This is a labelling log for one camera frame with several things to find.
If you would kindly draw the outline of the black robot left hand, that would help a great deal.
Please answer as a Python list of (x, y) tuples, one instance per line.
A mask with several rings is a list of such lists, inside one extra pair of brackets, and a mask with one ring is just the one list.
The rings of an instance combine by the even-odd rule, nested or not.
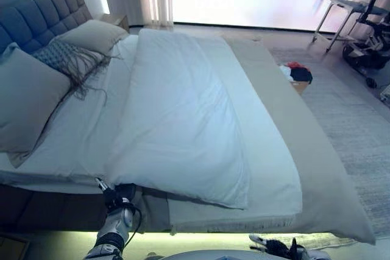
[(119, 184), (111, 188), (101, 178), (94, 178), (104, 197), (104, 204), (108, 212), (130, 205), (133, 200), (137, 186), (135, 184)]

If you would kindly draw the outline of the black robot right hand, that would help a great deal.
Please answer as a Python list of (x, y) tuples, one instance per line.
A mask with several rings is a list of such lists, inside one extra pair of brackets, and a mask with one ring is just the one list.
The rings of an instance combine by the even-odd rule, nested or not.
[(251, 250), (262, 251), (284, 259), (308, 259), (308, 256), (305, 256), (305, 248), (297, 244), (296, 238), (292, 239), (289, 248), (281, 241), (265, 239), (256, 234), (250, 234), (249, 239), (256, 244), (259, 244), (259, 246), (251, 245)]

